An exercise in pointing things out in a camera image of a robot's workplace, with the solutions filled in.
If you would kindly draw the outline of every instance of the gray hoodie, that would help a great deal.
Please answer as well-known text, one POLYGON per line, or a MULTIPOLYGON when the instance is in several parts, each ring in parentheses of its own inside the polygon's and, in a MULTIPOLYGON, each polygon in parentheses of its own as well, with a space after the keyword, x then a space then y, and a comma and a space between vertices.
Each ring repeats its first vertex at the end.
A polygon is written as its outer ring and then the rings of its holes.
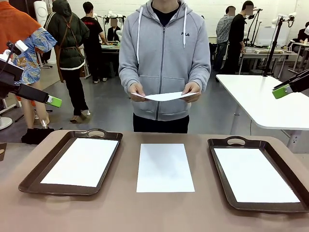
MULTIPOLYGON (((211 62, 203 18, 181 1, 178 12, 163 27, 151 2, 124 23, 119 76, 126 93, 136 82, 141 83, 146 95, 181 92, 188 82, 196 82, 204 92, 211 62)), ((160 121, 184 118, 191 107, 181 99, 132 104, 137 116, 160 121)))

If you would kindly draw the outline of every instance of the white drawstring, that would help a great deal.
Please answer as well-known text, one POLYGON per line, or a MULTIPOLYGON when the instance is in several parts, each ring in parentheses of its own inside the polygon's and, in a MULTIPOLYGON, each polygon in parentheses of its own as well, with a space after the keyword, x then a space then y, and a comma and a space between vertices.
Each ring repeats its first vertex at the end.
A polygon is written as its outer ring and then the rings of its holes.
POLYGON ((140 16, 139 16, 139 29, 138 29, 138 33, 137 33, 137 63, 140 63, 140 56, 139 56, 139 51, 140 51, 140 19, 141 19, 141 15, 143 13, 143 7, 140 8, 140 16))
POLYGON ((183 21, 183 48, 185 47, 185 26, 187 24, 187 5, 184 10, 184 21, 183 21))

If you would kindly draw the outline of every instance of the hoodie pocket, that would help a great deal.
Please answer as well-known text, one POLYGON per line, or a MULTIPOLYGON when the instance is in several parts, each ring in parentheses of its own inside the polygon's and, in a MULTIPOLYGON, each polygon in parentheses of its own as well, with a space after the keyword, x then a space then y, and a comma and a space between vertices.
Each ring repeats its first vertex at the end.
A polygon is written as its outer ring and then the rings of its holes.
MULTIPOLYGON (((140 76, 140 83, 143 86, 143 91, 146 95, 158 94, 159 93, 159 80, 158 76, 140 76)), ((156 112, 157 102, 145 101, 145 102, 132 102, 134 108, 156 112)))
MULTIPOLYGON (((182 92, 185 82, 183 79, 164 77, 162 80, 162 93, 182 92)), ((189 105, 182 99, 163 101, 160 103, 160 114, 175 114, 189 109, 189 105)))

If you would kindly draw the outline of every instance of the white brick wall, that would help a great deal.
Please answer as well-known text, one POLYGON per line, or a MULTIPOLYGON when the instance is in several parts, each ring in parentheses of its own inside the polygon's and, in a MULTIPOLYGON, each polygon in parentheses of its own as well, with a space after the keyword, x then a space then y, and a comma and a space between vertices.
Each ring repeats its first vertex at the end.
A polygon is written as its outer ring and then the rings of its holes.
MULTIPOLYGON (((79 17, 84 16, 83 3, 86 0, 68 0, 72 11, 79 17)), ((133 13, 140 5, 147 0, 89 0, 95 7, 95 12, 98 15, 105 15, 108 10, 128 16, 133 13)), ((245 0, 186 0, 189 7, 199 15, 205 17, 207 31, 209 36, 216 36, 216 26, 219 19, 225 14, 225 9, 229 5, 236 7, 236 12, 241 11, 241 7, 245 0)), ((260 21, 263 21, 261 26, 270 26, 272 19, 278 14, 288 14, 294 11, 297 12, 296 21, 290 30, 289 39, 297 37, 297 33, 301 28, 304 28, 305 23, 309 21, 309 0, 253 0, 256 7, 262 8, 260 13, 260 21)), ((248 31, 251 21, 246 25, 248 31)))

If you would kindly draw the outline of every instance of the tray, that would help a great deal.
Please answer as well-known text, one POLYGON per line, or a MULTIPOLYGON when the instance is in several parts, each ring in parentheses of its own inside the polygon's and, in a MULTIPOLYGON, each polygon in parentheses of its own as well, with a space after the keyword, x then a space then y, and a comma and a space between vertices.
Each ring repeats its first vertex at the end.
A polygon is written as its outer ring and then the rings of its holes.
POLYGON ((248 140, 239 136, 232 136, 226 139, 209 139, 208 144, 215 162, 223 190, 228 203, 237 210, 265 212, 265 213, 307 213, 309 212, 309 192, 300 182, 297 176, 284 162, 275 149, 266 141, 248 140), (244 144, 229 144, 231 139, 243 140, 244 144), (237 202, 227 177, 222 169, 219 159, 216 155, 215 148, 258 148, 265 155, 268 161, 278 171, 281 177, 293 190, 294 194, 300 200, 300 203, 241 203, 237 202))
POLYGON ((28 176, 20 183, 19 190, 27 193, 37 193, 57 196, 91 196, 101 189, 104 177, 114 158, 116 150, 120 144, 123 135, 120 133, 106 132, 101 129, 92 129, 89 131, 70 131, 60 142, 44 157, 44 159, 28 174, 28 176), (57 184, 41 184, 41 181, 68 150, 77 138, 92 138, 102 140, 116 140, 117 146, 99 180, 98 185, 93 187, 57 185, 57 184))

